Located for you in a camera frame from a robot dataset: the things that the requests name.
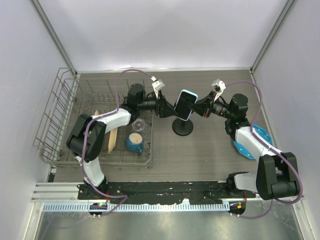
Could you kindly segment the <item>black phone stand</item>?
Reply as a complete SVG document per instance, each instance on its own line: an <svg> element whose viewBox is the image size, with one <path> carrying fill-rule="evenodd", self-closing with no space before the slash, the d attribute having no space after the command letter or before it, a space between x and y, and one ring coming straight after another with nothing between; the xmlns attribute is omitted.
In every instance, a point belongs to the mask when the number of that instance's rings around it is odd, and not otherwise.
<svg viewBox="0 0 320 240"><path fill-rule="evenodd" d="M172 123L173 132L181 137L188 136L192 133L194 125L190 118L187 121L181 120L178 117Z"/></svg>

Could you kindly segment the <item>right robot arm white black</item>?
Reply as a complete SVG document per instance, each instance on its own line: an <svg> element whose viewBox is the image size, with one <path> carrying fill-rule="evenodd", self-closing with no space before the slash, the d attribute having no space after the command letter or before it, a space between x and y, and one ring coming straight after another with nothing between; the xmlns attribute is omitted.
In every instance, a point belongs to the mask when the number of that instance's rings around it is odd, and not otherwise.
<svg viewBox="0 0 320 240"><path fill-rule="evenodd" d="M291 152L282 152L264 140L247 119L248 98L235 94L230 103L220 102L214 93L190 104L190 109L207 118L210 114L223 117L225 131L233 141L241 144L258 162L257 172L235 174L226 184L226 193L233 198L244 190L259 194L263 200L283 201L286 197L296 197L294 203L303 194L303 184L298 174L297 159Z"/></svg>

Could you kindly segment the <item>phone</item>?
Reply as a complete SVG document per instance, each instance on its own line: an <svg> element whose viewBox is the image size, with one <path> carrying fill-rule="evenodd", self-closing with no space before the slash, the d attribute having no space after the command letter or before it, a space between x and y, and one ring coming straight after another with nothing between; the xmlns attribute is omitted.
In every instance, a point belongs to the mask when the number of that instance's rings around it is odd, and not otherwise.
<svg viewBox="0 0 320 240"><path fill-rule="evenodd" d="M197 100L198 95L196 93L186 89L181 90L179 97L174 105L176 116L183 121L187 121L192 114L190 105L196 103Z"/></svg>

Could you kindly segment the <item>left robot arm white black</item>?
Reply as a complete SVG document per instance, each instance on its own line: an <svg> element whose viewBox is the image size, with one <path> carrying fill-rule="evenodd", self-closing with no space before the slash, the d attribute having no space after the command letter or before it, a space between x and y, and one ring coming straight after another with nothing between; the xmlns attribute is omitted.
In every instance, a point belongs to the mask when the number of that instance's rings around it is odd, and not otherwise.
<svg viewBox="0 0 320 240"><path fill-rule="evenodd" d="M161 118L177 115L161 91L146 94L144 86L135 83L129 87L124 102L117 109L97 116L81 114L78 117L66 147L79 162L84 183L93 198L100 200L107 195L108 182L99 162L106 133L133 123L141 110L151 110Z"/></svg>

